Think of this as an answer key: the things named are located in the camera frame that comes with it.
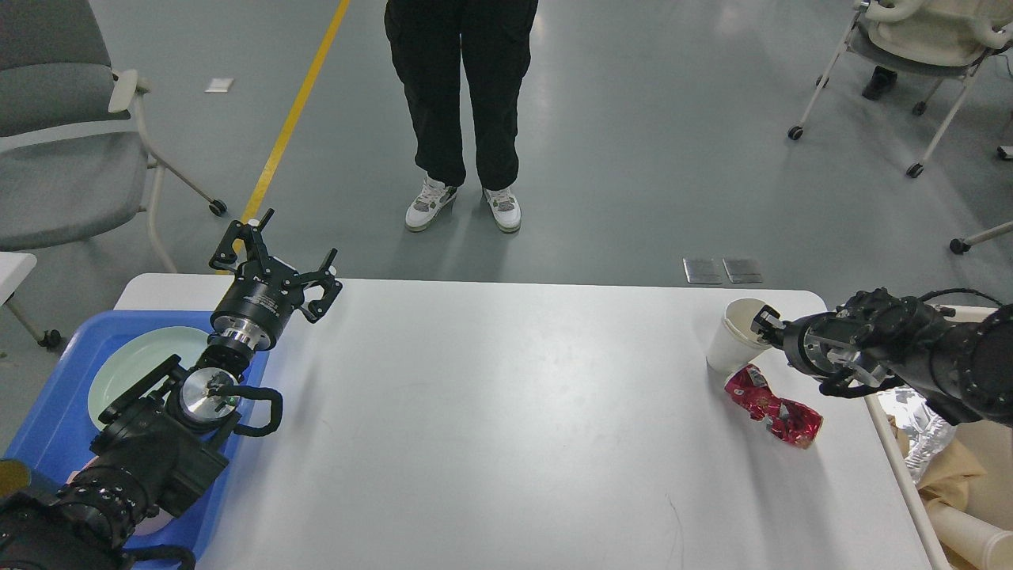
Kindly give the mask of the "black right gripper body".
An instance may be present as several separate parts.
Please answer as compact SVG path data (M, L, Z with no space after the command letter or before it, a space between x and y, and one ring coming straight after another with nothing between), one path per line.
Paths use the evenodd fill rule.
M781 350L790 365L811 378L828 378L836 371L835 364L826 357L824 344L811 335L813 327L831 315L833 313L817 313L782 321Z

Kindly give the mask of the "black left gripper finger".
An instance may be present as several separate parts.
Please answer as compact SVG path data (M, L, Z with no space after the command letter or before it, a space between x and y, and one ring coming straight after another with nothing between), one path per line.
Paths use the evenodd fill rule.
M264 244L263 232L275 210L266 210L258 220L247 222L233 220L223 235L217 249L209 260L209 267L214 270L232 273L235 278L274 278L275 263ZM236 243L242 242L246 255L244 262L238 262Z
M330 310L337 296L343 290L343 283L336 277L337 250L329 250L327 256L316 271L301 273L296 277L298 304L296 307L308 322L318 322ZM320 297L308 299L308 290L320 290Z

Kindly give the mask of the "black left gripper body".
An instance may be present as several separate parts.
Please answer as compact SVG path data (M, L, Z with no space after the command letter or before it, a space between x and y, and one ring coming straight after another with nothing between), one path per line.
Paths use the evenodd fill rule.
M238 354L271 350L294 311L305 303L308 286L296 283L294 277L269 282L262 275L238 269L212 313L209 345Z

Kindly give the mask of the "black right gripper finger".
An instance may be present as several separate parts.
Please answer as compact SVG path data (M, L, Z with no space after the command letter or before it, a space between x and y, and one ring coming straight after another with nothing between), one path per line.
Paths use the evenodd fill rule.
M780 313L771 306L762 306L752 320L752 332L757 340L774 348L783 347L786 322L780 318Z

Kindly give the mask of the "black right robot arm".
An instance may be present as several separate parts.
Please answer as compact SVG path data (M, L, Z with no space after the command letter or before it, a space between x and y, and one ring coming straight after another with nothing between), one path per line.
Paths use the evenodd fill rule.
M764 306L750 328L820 391L857 398L912 387L946 422L1012 423L1011 307L948 321L926 297L861 291L828 313L782 321Z

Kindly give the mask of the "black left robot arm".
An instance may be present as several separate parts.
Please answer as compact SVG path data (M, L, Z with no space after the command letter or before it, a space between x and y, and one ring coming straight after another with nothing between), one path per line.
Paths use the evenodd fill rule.
M282 394L249 385L245 372L272 349L294 311L319 321L343 289L336 249L311 272L268 252L263 230L272 215L232 221L210 258L233 282L194 364L169 355L106 405L93 461L58 490L23 487L2 499L4 569L130 569L148 560L194 567L191 549L129 549L127 541L159 512L180 517L192 507L228 466L231 436L264 437L281 426Z

